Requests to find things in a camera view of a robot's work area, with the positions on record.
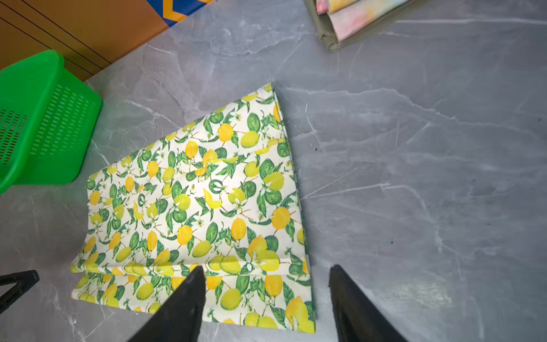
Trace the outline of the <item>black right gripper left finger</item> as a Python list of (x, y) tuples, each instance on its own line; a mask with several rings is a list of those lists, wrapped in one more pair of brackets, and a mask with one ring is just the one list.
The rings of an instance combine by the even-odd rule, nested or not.
[(197, 341), (205, 299), (205, 274), (197, 266), (130, 340)]

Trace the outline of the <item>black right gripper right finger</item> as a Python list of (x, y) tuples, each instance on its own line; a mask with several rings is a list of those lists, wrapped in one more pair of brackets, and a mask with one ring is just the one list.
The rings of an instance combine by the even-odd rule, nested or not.
[(407, 342), (338, 264), (330, 268), (329, 287), (339, 341)]

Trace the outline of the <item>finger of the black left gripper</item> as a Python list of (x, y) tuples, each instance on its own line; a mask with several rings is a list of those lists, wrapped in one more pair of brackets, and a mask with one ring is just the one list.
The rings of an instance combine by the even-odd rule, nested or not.
[(1, 275), (1, 286), (8, 286), (9, 289), (1, 295), (0, 313), (4, 313), (13, 303), (28, 292), (40, 280), (36, 270), (16, 272)]

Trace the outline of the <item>lemon print skirt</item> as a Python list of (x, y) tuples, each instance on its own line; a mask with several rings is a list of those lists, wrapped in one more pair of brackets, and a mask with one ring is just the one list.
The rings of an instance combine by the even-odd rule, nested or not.
[(314, 333), (309, 252), (273, 85), (92, 174), (72, 298), (156, 313), (196, 268), (203, 319)]

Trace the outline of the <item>olive green skirt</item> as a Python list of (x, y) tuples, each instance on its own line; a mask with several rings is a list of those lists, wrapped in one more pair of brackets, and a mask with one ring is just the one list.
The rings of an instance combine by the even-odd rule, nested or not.
[(412, 13), (414, 10), (421, 7), (424, 3), (425, 3), (424, 1), (412, 0), (411, 4), (404, 5), (403, 8), (396, 9), (393, 12), (390, 12), (390, 14), (384, 16), (383, 18), (371, 24), (370, 26), (361, 29), (360, 31), (358, 31), (356, 34), (346, 39), (345, 41), (338, 42), (334, 35), (333, 27), (330, 24), (328, 17), (319, 16), (317, 14), (316, 2), (313, 0), (304, 1), (304, 4), (306, 4), (307, 9), (310, 11), (313, 22), (318, 31), (319, 40), (325, 44), (327, 50), (330, 52), (336, 52), (344, 46), (353, 44), (357, 41), (360, 41), (364, 38), (367, 38), (375, 34), (377, 31), (380, 31), (387, 25), (403, 18), (404, 15), (408, 15)]

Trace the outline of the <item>pastel floral skirt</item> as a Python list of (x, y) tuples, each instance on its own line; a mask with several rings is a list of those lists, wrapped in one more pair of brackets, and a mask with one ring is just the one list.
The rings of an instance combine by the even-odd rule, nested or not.
[(406, 0), (319, 0), (316, 12), (327, 16), (338, 42), (345, 41), (396, 9), (411, 4)]

